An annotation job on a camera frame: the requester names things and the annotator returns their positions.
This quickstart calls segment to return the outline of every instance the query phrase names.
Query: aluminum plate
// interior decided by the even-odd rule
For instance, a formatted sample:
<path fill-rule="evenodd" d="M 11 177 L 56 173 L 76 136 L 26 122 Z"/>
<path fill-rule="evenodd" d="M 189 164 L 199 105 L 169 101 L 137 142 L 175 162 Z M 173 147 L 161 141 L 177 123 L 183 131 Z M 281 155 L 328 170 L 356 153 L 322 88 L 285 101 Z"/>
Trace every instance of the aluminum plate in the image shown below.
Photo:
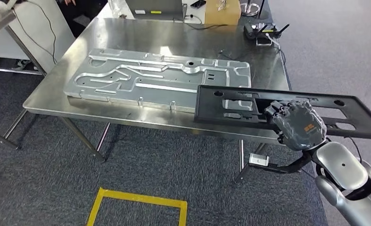
<path fill-rule="evenodd" d="M 71 97 L 194 112 L 198 85 L 251 87 L 246 62 L 93 49 L 65 85 Z M 251 103 L 223 103 L 248 109 Z"/>

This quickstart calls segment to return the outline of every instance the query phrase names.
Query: cardboard box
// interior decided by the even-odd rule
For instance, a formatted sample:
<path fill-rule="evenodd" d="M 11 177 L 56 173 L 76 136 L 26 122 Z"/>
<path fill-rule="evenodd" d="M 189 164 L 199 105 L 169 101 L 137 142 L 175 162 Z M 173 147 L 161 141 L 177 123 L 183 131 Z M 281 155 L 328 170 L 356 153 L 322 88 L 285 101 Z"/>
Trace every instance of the cardboard box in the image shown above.
<path fill-rule="evenodd" d="M 237 25 L 241 17 L 239 0 L 227 0 L 226 7 L 218 11 L 220 0 L 206 0 L 205 24 Z"/>

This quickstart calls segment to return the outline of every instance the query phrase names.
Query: screw hole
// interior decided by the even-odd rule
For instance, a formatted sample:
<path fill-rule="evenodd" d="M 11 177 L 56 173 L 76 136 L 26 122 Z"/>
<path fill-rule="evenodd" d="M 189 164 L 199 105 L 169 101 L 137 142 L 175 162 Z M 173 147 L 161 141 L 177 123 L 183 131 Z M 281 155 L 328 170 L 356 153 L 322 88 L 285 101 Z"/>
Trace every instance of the screw hole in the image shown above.
<path fill-rule="evenodd" d="M 341 107 L 345 106 L 345 103 L 342 100 L 334 100 L 334 104 L 341 106 Z"/>
<path fill-rule="evenodd" d="M 223 95 L 223 92 L 216 91 L 216 92 L 214 92 L 214 95 L 217 96 L 217 97 L 221 97 Z"/>

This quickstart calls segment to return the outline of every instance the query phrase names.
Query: black cable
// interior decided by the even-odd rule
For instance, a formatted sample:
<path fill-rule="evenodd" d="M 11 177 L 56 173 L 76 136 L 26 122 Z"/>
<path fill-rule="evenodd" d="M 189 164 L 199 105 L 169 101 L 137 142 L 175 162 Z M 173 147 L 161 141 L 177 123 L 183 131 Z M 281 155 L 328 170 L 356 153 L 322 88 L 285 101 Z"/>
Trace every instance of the black cable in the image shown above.
<path fill-rule="evenodd" d="M 197 19 L 200 21 L 200 24 L 202 24 L 202 20 L 201 20 L 199 17 L 194 16 L 194 15 L 186 15 L 186 17 L 187 17 L 187 16 L 189 16 L 189 17 L 191 17 L 191 18 L 193 18 L 193 17 L 197 18 Z M 208 26 L 208 27 L 194 27 L 194 26 L 190 25 L 189 23 L 185 23 L 183 20 L 179 20 L 179 19 L 176 19 L 176 18 L 173 18 L 173 23 L 174 23 L 176 20 L 177 20 L 177 21 L 182 21 L 183 24 L 186 24 L 186 25 L 190 26 L 191 28 L 193 28 L 193 29 L 195 29 L 195 30 L 206 30 L 206 29 L 210 29 L 210 28 L 217 28 L 217 27 L 228 26 L 228 24 L 219 24 L 219 25 L 210 25 L 210 26 Z"/>
<path fill-rule="evenodd" d="M 282 61 L 284 62 L 284 65 L 287 63 L 287 58 L 285 57 L 285 53 L 284 53 L 284 51 L 282 51 L 282 49 L 279 49 L 279 51 L 280 51 L 280 54 L 282 54 Z"/>
<path fill-rule="evenodd" d="M 357 150 L 357 154 L 359 155 L 359 158 L 360 158 L 360 163 L 362 163 L 362 155 L 360 154 L 360 150 L 359 150 L 359 148 L 357 147 L 357 144 L 356 144 L 356 142 L 355 142 L 355 140 L 353 140 L 353 138 L 351 138 L 351 137 L 344 137 L 344 139 L 345 138 L 349 138 L 351 141 L 352 141 L 352 143 L 355 145 L 355 147 L 356 147 L 356 150 Z"/>
<path fill-rule="evenodd" d="M 20 27 L 22 28 L 22 30 L 24 31 L 24 34 L 26 34 L 27 35 L 27 37 L 29 38 L 29 39 L 31 39 L 31 41 L 33 41 L 34 42 L 34 44 L 36 44 L 39 48 L 41 48 L 42 50 L 44 50 L 45 52 L 47 52 L 51 57 L 52 57 L 52 59 L 53 59 L 53 63 L 54 64 L 56 64 L 55 63 L 55 58 L 53 57 L 53 55 L 49 52 L 49 51 L 47 51 L 44 47 L 42 47 L 42 46 L 40 46 L 26 31 L 25 31 L 25 29 L 24 29 L 24 27 L 23 27 L 23 25 L 22 25 L 22 23 L 21 23 L 21 21 L 20 21 L 20 19 L 19 19 L 19 17 L 17 16 L 17 12 L 15 11 L 15 9 L 13 8 L 13 12 L 15 13 L 15 15 L 16 15 L 16 18 L 17 18 L 17 21 L 19 22 L 19 24 L 20 24 Z"/>
<path fill-rule="evenodd" d="M 53 32 L 53 29 L 52 29 L 52 23 L 50 22 L 50 20 L 49 20 L 49 18 L 48 18 L 48 16 L 46 15 L 46 13 L 45 13 L 45 11 L 42 9 L 42 7 L 40 6 L 40 5 L 38 5 L 37 3 L 35 3 L 35 2 L 32 2 L 32 1 L 28 1 L 28 0 L 24 0 L 24 1 L 26 1 L 26 2 L 28 2 L 28 3 L 31 3 L 31 4 L 33 4 L 33 5 L 35 5 L 35 6 L 37 6 L 38 8 L 40 8 L 40 10 L 42 11 L 42 13 L 44 14 L 44 16 L 45 16 L 45 18 L 48 20 L 48 23 L 49 23 L 49 28 L 50 28 L 50 31 L 52 32 L 52 34 L 53 34 L 53 52 L 52 52 L 52 59 L 53 59 L 53 63 L 57 63 L 58 61 L 55 59 L 55 45 L 56 45 L 56 34 Z"/>
<path fill-rule="evenodd" d="M 225 57 L 227 59 L 230 59 L 230 60 L 240 60 L 240 59 L 246 57 L 247 55 L 249 55 L 251 53 L 253 53 L 253 51 L 245 52 L 245 53 L 239 55 L 236 58 L 231 58 L 230 56 L 226 55 L 223 50 L 220 50 L 220 52 L 219 52 L 220 55 L 222 55 L 223 57 Z"/>
<path fill-rule="evenodd" d="M 195 17 L 196 19 L 199 20 L 199 24 L 202 24 L 202 20 L 198 16 L 195 16 L 195 15 L 191 14 L 191 15 L 189 15 L 189 17 L 191 17 L 191 18 Z"/>
<path fill-rule="evenodd" d="M 220 24 L 220 25 L 210 25 L 208 27 L 194 27 L 188 23 L 184 23 L 188 26 L 190 26 L 191 28 L 195 29 L 195 30 L 206 30 L 206 29 L 210 29 L 210 28 L 217 28 L 217 27 L 223 27 L 223 26 L 228 26 L 228 24 Z"/>

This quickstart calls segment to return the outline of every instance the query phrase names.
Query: yellow tape square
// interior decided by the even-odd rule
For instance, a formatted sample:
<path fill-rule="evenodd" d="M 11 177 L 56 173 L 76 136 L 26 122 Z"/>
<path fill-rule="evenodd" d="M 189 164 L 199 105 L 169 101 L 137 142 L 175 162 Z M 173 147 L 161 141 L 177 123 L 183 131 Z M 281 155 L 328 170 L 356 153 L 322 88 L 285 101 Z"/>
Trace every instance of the yellow tape square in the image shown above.
<path fill-rule="evenodd" d="M 186 221 L 187 221 L 188 204 L 186 201 L 176 200 L 176 199 L 166 199 L 166 198 L 160 198 L 160 197 L 154 197 L 154 196 L 148 196 L 148 195 L 142 195 L 142 194 L 112 191 L 112 190 L 107 190 L 107 189 L 103 189 L 102 187 L 100 187 L 97 197 L 95 198 L 94 205 L 92 206 L 92 210 L 90 213 L 90 217 L 88 218 L 87 226 L 94 225 L 103 197 L 180 208 L 180 219 L 178 221 L 178 226 L 185 226 Z"/>

